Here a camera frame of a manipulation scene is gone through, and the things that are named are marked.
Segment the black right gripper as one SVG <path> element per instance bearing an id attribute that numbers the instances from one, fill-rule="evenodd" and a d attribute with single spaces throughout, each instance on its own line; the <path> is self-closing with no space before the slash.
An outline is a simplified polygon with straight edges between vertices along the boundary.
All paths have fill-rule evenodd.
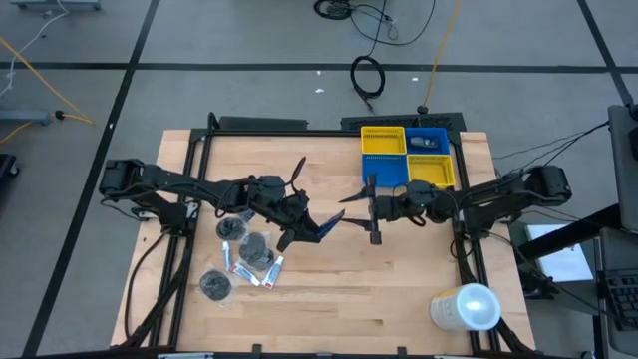
<path id="1" fill-rule="evenodd" d="M 395 221 L 402 215 L 400 211 L 399 199 L 393 196 L 376 195 L 377 178 L 375 174 L 368 175 L 367 186 L 364 186 L 358 193 L 341 199 L 341 203 L 357 201 L 367 198 L 369 200 L 369 219 L 342 218 L 342 221 L 355 224 L 370 232 L 370 243 L 381 244 L 382 236 L 379 229 L 379 220 Z"/>

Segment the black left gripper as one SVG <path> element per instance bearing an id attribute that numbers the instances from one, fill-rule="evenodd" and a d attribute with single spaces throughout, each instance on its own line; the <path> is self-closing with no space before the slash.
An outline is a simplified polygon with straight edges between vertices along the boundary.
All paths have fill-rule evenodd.
<path id="1" fill-rule="evenodd" d="M 277 192 L 274 197 L 275 218 L 273 222 L 279 226 L 283 234 L 280 236 L 276 248 L 284 252 L 293 241 L 320 243 L 327 232 L 327 224 L 318 224 L 307 209 L 309 201 L 305 192 L 286 195 Z"/>

